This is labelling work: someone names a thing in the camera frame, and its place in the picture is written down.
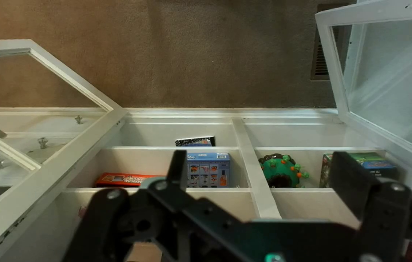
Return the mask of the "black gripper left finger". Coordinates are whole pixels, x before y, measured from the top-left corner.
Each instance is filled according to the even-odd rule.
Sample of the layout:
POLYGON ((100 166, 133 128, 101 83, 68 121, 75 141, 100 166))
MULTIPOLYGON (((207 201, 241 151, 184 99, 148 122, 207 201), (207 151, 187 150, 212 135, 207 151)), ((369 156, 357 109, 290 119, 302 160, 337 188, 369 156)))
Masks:
POLYGON ((133 195, 121 188, 98 191, 63 262, 124 262, 140 242, 156 244, 162 262, 245 262, 229 234, 239 220, 193 198, 186 167, 187 151, 177 150, 165 179, 145 182, 133 195))

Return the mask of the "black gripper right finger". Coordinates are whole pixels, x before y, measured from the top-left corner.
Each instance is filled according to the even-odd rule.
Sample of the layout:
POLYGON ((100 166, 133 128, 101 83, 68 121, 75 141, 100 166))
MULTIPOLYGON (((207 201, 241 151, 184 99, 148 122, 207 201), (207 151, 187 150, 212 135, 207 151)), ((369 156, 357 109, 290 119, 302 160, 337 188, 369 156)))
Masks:
POLYGON ((338 223, 254 223, 253 255, 285 262, 404 262, 412 243, 412 189, 389 176, 376 176, 347 151, 335 151, 331 186, 360 220, 338 223))

